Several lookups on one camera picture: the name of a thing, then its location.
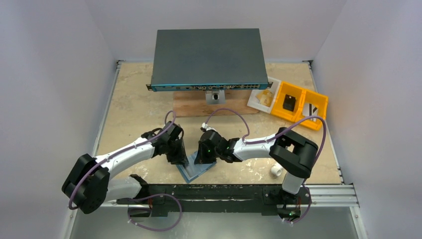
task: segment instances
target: white wall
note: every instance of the white wall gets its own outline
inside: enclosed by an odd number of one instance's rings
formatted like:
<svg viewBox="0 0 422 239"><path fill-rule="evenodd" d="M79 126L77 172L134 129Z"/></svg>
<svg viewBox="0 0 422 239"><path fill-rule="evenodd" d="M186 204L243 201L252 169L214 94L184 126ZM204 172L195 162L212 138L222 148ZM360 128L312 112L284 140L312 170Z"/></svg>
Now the white wall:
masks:
<svg viewBox="0 0 422 239"><path fill-rule="evenodd" d="M150 61L158 29L259 28L269 61L314 59L346 0L86 0L113 56Z"/></svg>
<svg viewBox="0 0 422 239"><path fill-rule="evenodd" d="M2 0L0 42L0 238L57 238L115 62L83 0Z"/></svg>
<svg viewBox="0 0 422 239"><path fill-rule="evenodd" d="M313 72L370 238L420 238L422 2L349 0Z"/></svg>

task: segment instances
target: beige work surface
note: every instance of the beige work surface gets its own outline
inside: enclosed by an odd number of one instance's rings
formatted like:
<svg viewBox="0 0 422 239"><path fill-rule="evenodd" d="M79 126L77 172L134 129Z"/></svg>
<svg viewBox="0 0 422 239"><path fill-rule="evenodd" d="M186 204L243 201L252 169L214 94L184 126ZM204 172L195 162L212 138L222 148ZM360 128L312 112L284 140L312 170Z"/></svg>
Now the beige work surface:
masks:
<svg viewBox="0 0 422 239"><path fill-rule="evenodd" d="M312 77L305 63L266 64L270 77L287 81L295 85L313 90ZM152 63L123 63L112 96L111 105L105 120L98 155L114 151L164 124L164 116L173 107L172 92L148 91L152 75ZM263 137L276 133L279 127L291 123L267 113L244 115L251 133L248 138ZM206 117L177 118L185 131L184 141L187 155L198 150L198 140L202 135L201 124ZM209 125L218 130L225 138L242 137L246 127L238 116L215 116ZM322 129L314 131L302 126L295 131L320 145ZM281 183L283 175L276 178L271 172L273 159L250 159L242 163L226 163L217 160L217 164L192 183L219 184L271 184ZM137 163L123 171L117 178L129 174L138 174L148 183L185 183L175 165L167 162L165 155ZM307 180L313 184L339 184L340 178L329 139L314 166L311 177Z"/></svg>

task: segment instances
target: metal bracket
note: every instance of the metal bracket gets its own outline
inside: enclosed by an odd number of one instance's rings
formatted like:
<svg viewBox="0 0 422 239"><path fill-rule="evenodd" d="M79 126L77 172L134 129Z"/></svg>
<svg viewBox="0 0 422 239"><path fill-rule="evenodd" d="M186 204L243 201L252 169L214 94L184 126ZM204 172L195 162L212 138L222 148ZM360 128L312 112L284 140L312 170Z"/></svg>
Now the metal bracket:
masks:
<svg viewBox="0 0 422 239"><path fill-rule="evenodd" d="M208 105L225 104L224 91L220 91L220 90L205 91L205 99L207 100Z"/></svg>

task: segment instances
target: wooden board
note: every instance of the wooden board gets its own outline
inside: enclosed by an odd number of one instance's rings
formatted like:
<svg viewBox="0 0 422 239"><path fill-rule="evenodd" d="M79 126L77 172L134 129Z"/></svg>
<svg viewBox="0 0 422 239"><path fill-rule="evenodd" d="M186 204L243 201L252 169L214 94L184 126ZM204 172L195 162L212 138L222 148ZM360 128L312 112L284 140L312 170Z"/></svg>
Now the wooden board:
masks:
<svg viewBox="0 0 422 239"><path fill-rule="evenodd" d="M230 108L241 115L256 114L259 110L247 106L251 90L224 91L225 104L208 105L204 91L176 91L173 94L173 110L178 117L209 116L218 108ZM230 111L219 111L216 116L234 115Z"/></svg>

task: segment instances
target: white pipe fitting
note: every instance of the white pipe fitting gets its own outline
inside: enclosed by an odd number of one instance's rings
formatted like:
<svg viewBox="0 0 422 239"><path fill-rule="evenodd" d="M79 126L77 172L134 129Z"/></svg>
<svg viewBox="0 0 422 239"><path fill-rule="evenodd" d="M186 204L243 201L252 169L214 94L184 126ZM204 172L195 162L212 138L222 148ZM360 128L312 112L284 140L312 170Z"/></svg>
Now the white pipe fitting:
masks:
<svg viewBox="0 0 422 239"><path fill-rule="evenodd" d="M283 167L279 163L275 163L271 167L271 173L277 177L281 175L282 170L283 170Z"/></svg>

